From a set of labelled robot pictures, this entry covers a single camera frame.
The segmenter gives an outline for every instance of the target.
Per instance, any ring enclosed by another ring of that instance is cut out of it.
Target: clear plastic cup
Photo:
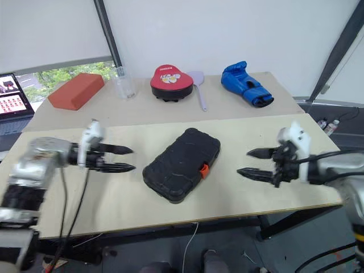
[[[128,100],[135,97],[133,81],[125,67],[115,67],[110,72],[110,81],[119,98]]]

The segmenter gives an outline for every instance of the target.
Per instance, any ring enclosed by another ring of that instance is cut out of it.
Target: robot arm
[[[0,204],[0,272],[12,272],[10,268],[17,272],[32,266],[39,233],[30,227],[38,223],[43,197],[57,168],[69,164],[99,172],[127,172],[135,168],[126,163],[105,163],[106,152],[123,155],[133,151],[100,143],[103,137],[103,129],[93,120],[79,145],[49,137],[29,143],[28,150],[11,171]]]
[[[364,268],[364,154],[339,151],[313,156],[309,154],[309,135],[294,122],[278,134],[277,148],[257,148],[247,154],[260,159],[272,158],[274,172],[256,168],[237,170],[242,176],[269,182],[279,188],[282,181],[300,179],[302,183],[324,184],[335,188],[343,201],[346,214],[357,239],[355,250]]]

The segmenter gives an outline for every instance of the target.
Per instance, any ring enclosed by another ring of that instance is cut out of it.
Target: black hard case
[[[211,168],[219,152],[219,140],[189,128],[144,168],[144,182],[170,202],[180,203],[200,182],[204,164]]]

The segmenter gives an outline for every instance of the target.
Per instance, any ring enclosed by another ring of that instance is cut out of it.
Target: electrical cord
[[[353,175],[364,175],[364,172],[346,172],[346,173],[340,173],[338,175],[334,175],[334,176],[331,176],[331,177],[325,179],[323,182],[324,183],[327,183],[327,182],[331,182],[331,181],[334,181],[334,180],[339,179],[339,178],[344,178],[344,177],[353,176]]]
[[[339,266],[343,263],[347,263],[351,260],[355,259],[355,255],[351,255],[349,257],[346,257],[342,260],[338,260],[337,262],[334,262],[334,263],[331,263],[327,266],[324,266],[323,268],[320,268],[319,270],[316,271],[316,273],[325,273],[327,270],[329,270],[330,268],[333,268],[333,267],[336,267],[336,266]]]
[[[335,155],[345,155],[345,154],[355,154],[355,153],[364,153],[364,150],[346,150],[346,151],[336,151],[336,152],[327,152],[321,155],[315,155],[315,156],[311,156],[309,158],[304,158],[304,159],[291,159],[291,160],[287,160],[290,163],[297,163],[297,164],[301,164],[301,163],[306,163],[306,162],[311,162],[311,161],[316,161],[322,158],[329,158],[330,156],[335,156]]]
[[[66,215],[67,202],[68,202],[68,191],[67,191],[67,185],[66,185],[66,179],[65,179],[65,176],[64,176],[64,168],[63,167],[60,168],[60,172],[61,172],[61,180],[62,180],[62,185],[63,185],[63,190],[64,190],[64,204],[63,204],[63,212],[62,212],[61,229],[59,231],[59,240],[58,240],[59,244],[61,244],[61,242],[62,242],[64,218],[65,218],[65,215]]]
[[[186,259],[187,248],[188,248],[189,244],[192,242],[193,237],[195,237],[195,235],[196,235],[196,232],[197,232],[197,229],[198,229],[198,225],[199,225],[199,222],[197,222],[195,232],[193,233],[191,239],[188,241],[188,243],[186,245],[186,248],[184,249],[183,264],[182,264],[182,273],[184,273],[184,262],[185,262],[185,259]]]
[[[72,248],[75,248],[75,247],[77,247],[77,246],[81,246],[81,245],[83,245],[84,243],[87,243],[87,242],[89,242],[89,241],[95,240],[96,238],[98,238],[98,237],[100,237],[100,236],[102,236],[102,235],[103,235],[103,233],[100,233],[98,236],[92,237],[92,238],[90,238],[90,239],[86,240],[85,242],[78,243],[78,244],[76,244],[76,245],[72,246]]]
[[[352,111],[350,111],[350,112],[347,112],[347,113],[345,113],[345,114],[343,114],[343,115],[339,116],[337,119],[338,119],[340,122],[343,122],[343,121],[351,121],[352,119],[354,119],[354,118],[356,118],[357,116],[359,116],[360,108],[359,108],[359,107],[356,107],[356,109],[357,109],[357,113],[356,113],[356,115],[354,115],[353,117],[348,118],[348,119],[341,119],[342,117],[346,116],[347,114],[352,113]]]
[[[335,252],[338,252],[338,251],[341,251],[341,250],[344,250],[344,249],[349,249],[349,248],[351,248],[351,247],[353,247],[353,246],[356,246],[357,245],[357,243],[356,242],[353,242],[353,243],[350,243],[350,244],[348,244],[348,245],[345,245],[345,246],[340,246],[340,247],[337,247],[337,248],[335,248],[335,249],[331,249],[331,250],[328,250],[328,251],[326,251],[326,252],[323,252],[323,253],[321,253],[321,254],[318,254],[318,255],[316,255],[316,256],[314,256],[314,257],[312,257],[311,259],[309,259],[309,260],[307,260],[306,262],[304,262],[303,264],[301,264],[296,270],[295,270],[295,273],[299,273],[299,272],[301,272],[301,270],[304,268],[304,267],[306,267],[307,265],[309,265],[310,263],[312,263],[314,260],[318,260],[318,259],[320,259],[320,258],[322,258],[322,257],[324,257],[324,256],[327,256],[327,255],[329,255],[329,254],[331,254],[331,253],[335,253]]]
[[[85,183],[84,183],[84,189],[82,191],[82,195],[81,195],[80,202],[79,202],[77,210],[76,210],[75,217],[73,218],[71,227],[69,228],[69,232],[68,232],[66,238],[63,240],[62,244],[60,244],[60,246],[58,247],[57,252],[55,254],[55,257],[54,257],[51,265],[49,266],[49,269],[46,270],[46,273],[52,273],[53,269],[55,268],[55,265],[57,264],[59,258],[61,257],[61,254],[62,254],[65,246],[67,245],[69,237],[71,236],[71,232],[73,230],[73,227],[75,226],[77,216],[78,216],[78,214],[80,212],[81,205],[82,205],[82,202],[84,200],[87,184],[88,184],[88,181],[89,181],[89,174],[90,174],[90,169],[87,169]]]

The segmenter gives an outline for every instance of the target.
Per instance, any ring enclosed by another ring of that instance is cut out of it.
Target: white bottle
[[[334,119],[333,122],[329,123],[324,130],[326,135],[330,136],[336,130],[339,123],[340,121],[338,119]]]

